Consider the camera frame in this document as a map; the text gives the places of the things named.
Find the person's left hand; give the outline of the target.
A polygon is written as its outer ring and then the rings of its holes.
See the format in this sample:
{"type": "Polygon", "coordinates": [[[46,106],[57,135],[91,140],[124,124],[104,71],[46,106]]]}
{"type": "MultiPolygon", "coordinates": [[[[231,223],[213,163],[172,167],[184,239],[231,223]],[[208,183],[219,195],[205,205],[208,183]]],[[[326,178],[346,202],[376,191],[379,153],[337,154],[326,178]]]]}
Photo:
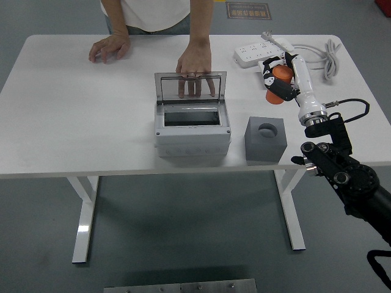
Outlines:
{"type": "MultiPolygon", "coordinates": [[[[196,73],[209,73],[211,71],[211,49],[209,39],[190,40],[184,53],[177,62],[175,72],[184,76],[194,76],[196,73]]],[[[184,98],[185,84],[188,85],[189,96],[199,97],[202,91],[201,81],[178,82],[178,96],[184,98]]]]}

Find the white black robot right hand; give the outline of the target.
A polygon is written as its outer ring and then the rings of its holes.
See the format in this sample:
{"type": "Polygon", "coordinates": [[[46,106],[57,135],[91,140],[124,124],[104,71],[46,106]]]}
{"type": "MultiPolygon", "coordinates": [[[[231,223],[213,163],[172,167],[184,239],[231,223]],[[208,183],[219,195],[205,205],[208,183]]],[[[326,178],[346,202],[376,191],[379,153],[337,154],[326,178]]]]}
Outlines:
{"type": "Polygon", "coordinates": [[[326,107],[315,98],[310,73],[301,55],[285,52],[258,64],[267,90],[284,101],[296,100],[299,105],[298,118],[301,125],[308,127],[327,120],[326,107]],[[292,71],[291,80],[294,82],[279,79],[273,72],[278,66],[289,68],[292,71]]]}

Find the person's right hand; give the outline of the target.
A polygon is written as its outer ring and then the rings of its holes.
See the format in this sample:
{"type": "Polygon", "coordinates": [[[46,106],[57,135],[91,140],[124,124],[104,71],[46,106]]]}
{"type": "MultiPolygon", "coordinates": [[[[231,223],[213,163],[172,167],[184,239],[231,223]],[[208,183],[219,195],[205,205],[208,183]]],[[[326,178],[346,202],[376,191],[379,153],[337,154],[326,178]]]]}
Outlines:
{"type": "Polygon", "coordinates": [[[89,61],[95,63],[100,56],[103,63],[107,62],[108,55],[116,53],[117,60],[126,55],[131,46],[128,35],[112,34],[94,43],[89,52],[89,61]]]}

